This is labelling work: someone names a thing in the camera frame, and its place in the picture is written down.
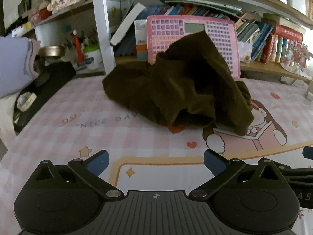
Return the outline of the dark brown garment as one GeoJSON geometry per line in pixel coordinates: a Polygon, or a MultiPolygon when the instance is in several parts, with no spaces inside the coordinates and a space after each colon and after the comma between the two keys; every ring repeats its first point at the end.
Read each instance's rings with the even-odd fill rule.
{"type": "Polygon", "coordinates": [[[102,85],[108,98],[163,126],[220,125],[243,136],[254,119],[248,88],[205,32],[174,42],[154,64],[116,66],[102,85]]]}

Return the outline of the folded lavender clothes stack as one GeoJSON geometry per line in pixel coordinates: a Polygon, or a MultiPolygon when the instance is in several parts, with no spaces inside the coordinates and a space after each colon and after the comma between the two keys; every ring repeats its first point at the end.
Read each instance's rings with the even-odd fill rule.
{"type": "Polygon", "coordinates": [[[1,37],[1,97],[22,90],[35,80],[34,70],[40,41],[27,37],[1,37]]]}

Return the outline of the pink cartoon desk mat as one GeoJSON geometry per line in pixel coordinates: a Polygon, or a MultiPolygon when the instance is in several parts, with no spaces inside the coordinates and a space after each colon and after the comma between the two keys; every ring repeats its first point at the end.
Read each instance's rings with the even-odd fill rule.
{"type": "Polygon", "coordinates": [[[293,168],[310,168],[312,102],[305,89],[244,80],[255,101],[254,139],[201,129],[157,125],[109,100],[102,77],[75,79],[32,118],[1,161],[1,234],[18,234],[13,205],[37,165],[65,165],[100,150],[109,153],[101,178],[120,190],[190,192],[213,177],[203,163],[207,143],[226,158],[256,164],[265,156],[293,168]]]}

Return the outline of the colourful flower ornament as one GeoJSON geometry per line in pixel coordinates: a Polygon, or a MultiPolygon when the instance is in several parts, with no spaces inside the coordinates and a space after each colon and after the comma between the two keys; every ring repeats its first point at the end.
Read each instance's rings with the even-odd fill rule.
{"type": "Polygon", "coordinates": [[[290,40],[288,47],[283,48],[280,65],[289,72],[304,73],[310,57],[307,45],[290,40]]]}

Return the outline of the black storage bag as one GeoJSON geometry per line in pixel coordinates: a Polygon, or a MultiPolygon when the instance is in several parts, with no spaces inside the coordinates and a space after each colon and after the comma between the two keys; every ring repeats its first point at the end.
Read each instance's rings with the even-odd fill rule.
{"type": "Polygon", "coordinates": [[[13,113],[15,132],[21,132],[41,107],[75,75],[76,71],[70,62],[46,66],[17,96],[13,113]]]}

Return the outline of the white pen holder cup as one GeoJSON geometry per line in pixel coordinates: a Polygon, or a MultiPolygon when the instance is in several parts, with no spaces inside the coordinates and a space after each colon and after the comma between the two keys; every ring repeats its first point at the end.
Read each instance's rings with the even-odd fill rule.
{"type": "Polygon", "coordinates": [[[103,60],[99,44],[87,46],[82,52],[88,70],[94,71],[103,68],[103,60]]]}

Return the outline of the small white card box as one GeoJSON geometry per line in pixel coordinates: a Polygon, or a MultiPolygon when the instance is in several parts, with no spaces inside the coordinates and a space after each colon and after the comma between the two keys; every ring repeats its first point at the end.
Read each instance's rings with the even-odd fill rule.
{"type": "Polygon", "coordinates": [[[251,53],[253,49],[253,44],[250,42],[238,42],[238,49],[239,49],[239,58],[240,61],[243,63],[250,63],[251,62],[251,53]]]}

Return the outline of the red thick book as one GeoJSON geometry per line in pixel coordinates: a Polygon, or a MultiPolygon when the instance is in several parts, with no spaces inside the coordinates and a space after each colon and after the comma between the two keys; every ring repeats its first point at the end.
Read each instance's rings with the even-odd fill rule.
{"type": "Polygon", "coordinates": [[[266,39],[260,62],[280,63],[290,45],[303,42],[303,33],[293,28],[275,24],[266,39]]]}

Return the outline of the brass bowl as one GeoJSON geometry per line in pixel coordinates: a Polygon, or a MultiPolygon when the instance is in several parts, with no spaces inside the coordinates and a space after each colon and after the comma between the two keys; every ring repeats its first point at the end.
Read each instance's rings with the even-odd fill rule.
{"type": "Polygon", "coordinates": [[[64,46],[45,46],[38,51],[40,58],[61,58],[65,55],[66,48],[64,46]]]}

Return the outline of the pink keyboard learning toy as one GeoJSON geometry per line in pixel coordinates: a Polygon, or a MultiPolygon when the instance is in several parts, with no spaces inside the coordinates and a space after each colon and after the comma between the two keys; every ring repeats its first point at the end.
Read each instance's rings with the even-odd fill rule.
{"type": "Polygon", "coordinates": [[[234,79],[240,78],[237,31],[232,21],[192,15],[152,15],[146,20],[148,62],[175,41],[205,31],[226,61],[234,79]]]}

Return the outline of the white leaning book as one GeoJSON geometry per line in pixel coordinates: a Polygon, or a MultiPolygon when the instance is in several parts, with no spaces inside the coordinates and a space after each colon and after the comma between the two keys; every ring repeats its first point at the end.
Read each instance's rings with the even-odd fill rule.
{"type": "Polygon", "coordinates": [[[122,41],[124,36],[126,36],[128,29],[144,9],[146,9],[146,7],[143,4],[137,3],[131,10],[129,10],[128,14],[124,17],[122,23],[112,36],[110,40],[111,45],[116,46],[122,41]]]}

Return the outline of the white shelf post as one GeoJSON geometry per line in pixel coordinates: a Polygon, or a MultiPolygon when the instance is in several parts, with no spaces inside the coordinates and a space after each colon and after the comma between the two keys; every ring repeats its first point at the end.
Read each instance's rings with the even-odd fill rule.
{"type": "Polygon", "coordinates": [[[106,0],[93,0],[94,16],[97,26],[99,46],[103,65],[108,75],[115,68],[115,56],[110,44],[110,27],[106,0]]]}

